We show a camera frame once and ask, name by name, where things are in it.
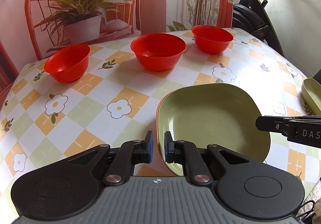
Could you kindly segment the green square plate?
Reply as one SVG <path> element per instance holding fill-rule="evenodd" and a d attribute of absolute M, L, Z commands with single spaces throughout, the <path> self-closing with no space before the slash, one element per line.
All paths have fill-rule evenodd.
<path fill-rule="evenodd" d="M 217 144 L 259 162 L 270 150 L 269 132 L 255 122 L 261 112 L 251 96 L 231 84 L 187 86 L 167 96 L 159 110 L 160 144 L 164 133 L 173 140 L 194 143 L 199 148 Z"/>
<path fill-rule="evenodd" d="M 313 78 L 306 78 L 301 86 L 301 93 L 307 105 L 315 115 L 321 115 L 321 85 Z"/>

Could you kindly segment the red bowl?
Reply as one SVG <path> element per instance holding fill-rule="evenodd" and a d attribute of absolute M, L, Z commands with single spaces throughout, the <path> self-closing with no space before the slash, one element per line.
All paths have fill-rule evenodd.
<path fill-rule="evenodd" d="M 186 46 L 184 40 L 176 35 L 153 33 L 135 38 L 130 48 L 144 68 L 165 71 L 178 63 Z"/>
<path fill-rule="evenodd" d="M 212 25 L 196 25 L 192 33 L 196 46 L 208 54 L 222 53 L 234 39 L 230 32 Z"/>
<path fill-rule="evenodd" d="M 44 71 L 60 83 L 72 83 L 86 72 L 89 54 L 90 47 L 86 44 L 68 46 L 46 61 Z"/>

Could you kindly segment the checkered floral tablecloth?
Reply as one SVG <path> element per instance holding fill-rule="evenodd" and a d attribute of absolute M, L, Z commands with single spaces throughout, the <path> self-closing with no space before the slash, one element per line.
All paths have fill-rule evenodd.
<path fill-rule="evenodd" d="M 231 33 L 227 50 L 209 55 L 190 31 L 179 32 L 186 50 L 163 72 L 139 64 L 129 37 L 92 46 L 86 73 L 70 84 L 56 82 L 43 61 L 25 65 L 1 108 L 1 192 L 37 167 L 142 135 L 154 127 L 160 100 L 181 87 L 232 84 L 250 94 L 263 115 L 310 114 L 301 98 L 305 75 L 253 36 Z"/>

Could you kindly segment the black exercise bike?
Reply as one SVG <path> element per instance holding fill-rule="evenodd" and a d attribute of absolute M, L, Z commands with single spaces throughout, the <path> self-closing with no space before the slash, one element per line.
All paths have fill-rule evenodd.
<path fill-rule="evenodd" d="M 285 57 L 320 80 L 320 0 L 271 0 L 265 10 Z"/>

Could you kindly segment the printed room backdrop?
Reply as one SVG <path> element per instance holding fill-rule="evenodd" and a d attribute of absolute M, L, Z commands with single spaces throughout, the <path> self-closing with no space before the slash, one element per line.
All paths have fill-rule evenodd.
<path fill-rule="evenodd" d="M 233 0 L 1 0 L 1 89 L 60 47 L 125 35 L 227 28 Z"/>

